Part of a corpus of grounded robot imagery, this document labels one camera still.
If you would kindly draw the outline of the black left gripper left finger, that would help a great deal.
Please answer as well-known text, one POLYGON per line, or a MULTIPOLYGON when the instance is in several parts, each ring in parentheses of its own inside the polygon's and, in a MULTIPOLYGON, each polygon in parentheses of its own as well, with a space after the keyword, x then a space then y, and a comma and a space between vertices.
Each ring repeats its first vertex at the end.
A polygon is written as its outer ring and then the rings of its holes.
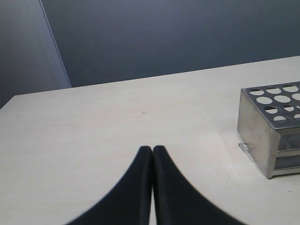
POLYGON ((139 148, 118 183, 69 225, 148 225, 152 195, 152 150, 139 148))

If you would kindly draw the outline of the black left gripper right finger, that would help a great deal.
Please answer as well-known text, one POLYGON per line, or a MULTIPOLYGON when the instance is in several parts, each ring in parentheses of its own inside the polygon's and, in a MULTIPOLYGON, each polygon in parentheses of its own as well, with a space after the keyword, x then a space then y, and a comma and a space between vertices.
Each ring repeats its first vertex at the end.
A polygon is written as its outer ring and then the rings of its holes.
POLYGON ((179 171, 166 148, 153 149, 153 181, 158 225, 242 225, 200 194, 179 171))

